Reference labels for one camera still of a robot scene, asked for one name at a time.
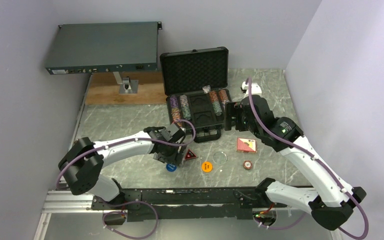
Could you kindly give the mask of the blue small blind button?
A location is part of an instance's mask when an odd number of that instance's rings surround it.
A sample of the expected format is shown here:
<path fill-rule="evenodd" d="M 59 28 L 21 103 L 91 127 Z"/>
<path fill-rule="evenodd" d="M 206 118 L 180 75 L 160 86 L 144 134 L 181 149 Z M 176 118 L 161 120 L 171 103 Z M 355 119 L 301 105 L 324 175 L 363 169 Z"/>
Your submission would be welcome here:
<path fill-rule="evenodd" d="M 168 171 L 168 172 L 174 172 L 174 171 L 176 171 L 177 170 L 177 166 L 176 165 L 174 165 L 174 164 L 166 164 L 166 170 Z"/>

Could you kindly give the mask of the orange big blind button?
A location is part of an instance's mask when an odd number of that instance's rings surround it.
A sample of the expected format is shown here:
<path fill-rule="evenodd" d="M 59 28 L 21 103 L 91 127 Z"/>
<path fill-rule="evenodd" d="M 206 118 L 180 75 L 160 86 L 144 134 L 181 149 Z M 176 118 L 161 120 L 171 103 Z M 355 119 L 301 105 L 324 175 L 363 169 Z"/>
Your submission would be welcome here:
<path fill-rule="evenodd" d="M 211 162 L 205 161 L 201 164 L 201 170 L 205 173 L 209 173 L 213 170 L 213 164 Z"/>

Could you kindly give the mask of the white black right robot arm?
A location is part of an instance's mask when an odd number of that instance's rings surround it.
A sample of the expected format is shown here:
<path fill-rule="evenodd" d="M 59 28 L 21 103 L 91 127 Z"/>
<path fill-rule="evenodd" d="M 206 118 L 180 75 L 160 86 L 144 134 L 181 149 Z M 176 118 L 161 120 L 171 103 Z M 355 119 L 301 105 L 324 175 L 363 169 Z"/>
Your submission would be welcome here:
<path fill-rule="evenodd" d="M 267 177 L 255 187 L 256 203 L 279 203 L 308 213 L 323 228 L 334 231 L 361 210 L 367 193 L 340 178 L 316 153 L 301 128 L 289 117 L 275 117 L 265 98 L 246 97 L 225 105 L 224 129 L 249 131 L 287 158 L 311 183 L 313 190 L 285 185 Z"/>

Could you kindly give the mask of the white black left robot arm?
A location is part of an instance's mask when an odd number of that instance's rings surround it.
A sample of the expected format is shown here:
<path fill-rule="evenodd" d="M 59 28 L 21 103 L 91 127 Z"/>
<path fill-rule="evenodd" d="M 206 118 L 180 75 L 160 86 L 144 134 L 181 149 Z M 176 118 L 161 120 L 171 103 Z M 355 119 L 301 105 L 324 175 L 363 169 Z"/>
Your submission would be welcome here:
<path fill-rule="evenodd" d="M 86 193 L 103 200 L 111 210 L 119 209 L 126 194 L 114 178 L 104 176 L 103 168 L 134 156 L 153 155 L 154 159 L 179 166 L 187 150 L 185 129 L 177 123 L 168 127 L 146 127 L 136 134 L 107 141 L 77 140 L 58 163 L 58 179 L 64 178 L 74 196 Z"/>

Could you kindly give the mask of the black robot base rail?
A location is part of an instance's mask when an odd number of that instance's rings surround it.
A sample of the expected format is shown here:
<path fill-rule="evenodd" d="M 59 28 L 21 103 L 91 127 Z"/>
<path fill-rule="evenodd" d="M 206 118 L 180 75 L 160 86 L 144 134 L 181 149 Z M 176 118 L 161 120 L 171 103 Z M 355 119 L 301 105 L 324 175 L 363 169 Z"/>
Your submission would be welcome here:
<path fill-rule="evenodd" d="M 274 206 L 255 187 L 124 188 L 121 198 L 105 202 L 94 196 L 91 209 L 122 210 L 128 222 L 174 219 L 235 218 L 251 220 Z"/>

